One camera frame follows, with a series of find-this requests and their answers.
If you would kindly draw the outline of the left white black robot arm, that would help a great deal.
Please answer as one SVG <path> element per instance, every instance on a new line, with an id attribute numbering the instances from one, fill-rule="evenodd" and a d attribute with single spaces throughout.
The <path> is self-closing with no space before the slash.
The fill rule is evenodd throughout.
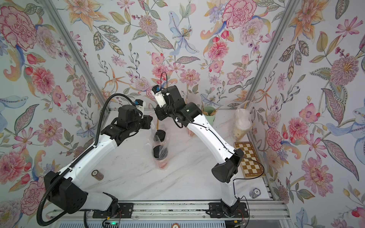
<path id="1" fill-rule="evenodd" d="M 49 191 L 47 200 L 68 214 L 80 210 L 117 211 L 117 198 L 103 193 L 90 193 L 81 189 L 82 183 L 96 170 L 96 165 L 124 140 L 135 135 L 141 129 L 151 128 L 152 117 L 144 115 L 142 104 L 124 105 L 118 109 L 118 117 L 106 126 L 96 139 L 97 145 L 91 145 L 86 155 L 80 154 L 68 167 L 59 172 L 49 172 L 44 178 Z"/>

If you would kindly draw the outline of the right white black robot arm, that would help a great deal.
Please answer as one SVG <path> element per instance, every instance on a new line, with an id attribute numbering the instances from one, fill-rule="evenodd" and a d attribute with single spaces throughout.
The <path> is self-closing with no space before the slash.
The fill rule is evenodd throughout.
<path id="1" fill-rule="evenodd" d="M 230 211 L 236 209 L 239 199 L 235 196 L 233 177 L 238 173 L 243 151 L 229 145 L 195 103 L 186 104 L 175 85 L 167 88 L 155 85 L 152 93 L 158 103 L 155 108 L 158 120 L 172 118 L 179 128 L 185 127 L 192 131 L 213 154 L 217 164 L 212 168 L 212 174 L 221 183 L 221 201 Z"/>

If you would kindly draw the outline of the red cup black lid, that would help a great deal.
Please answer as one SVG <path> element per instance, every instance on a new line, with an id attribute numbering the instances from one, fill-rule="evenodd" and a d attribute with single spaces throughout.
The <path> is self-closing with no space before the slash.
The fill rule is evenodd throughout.
<path id="1" fill-rule="evenodd" d="M 161 142 L 162 143 L 162 142 L 165 141 L 165 138 L 166 138 L 166 132 L 164 130 L 159 129 L 159 130 L 156 131 L 153 140 L 155 142 Z"/>
<path id="2" fill-rule="evenodd" d="M 153 158 L 158 168 L 165 169 L 168 165 L 168 148 L 162 145 L 153 148 Z"/>

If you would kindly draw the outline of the clear plastic carrier bag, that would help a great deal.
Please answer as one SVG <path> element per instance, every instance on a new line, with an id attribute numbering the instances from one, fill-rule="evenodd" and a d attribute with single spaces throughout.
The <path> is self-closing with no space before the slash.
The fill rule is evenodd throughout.
<path id="1" fill-rule="evenodd" d="M 233 138 L 241 140 L 252 128 L 251 114 L 247 109 L 237 109 L 233 117 Z"/>

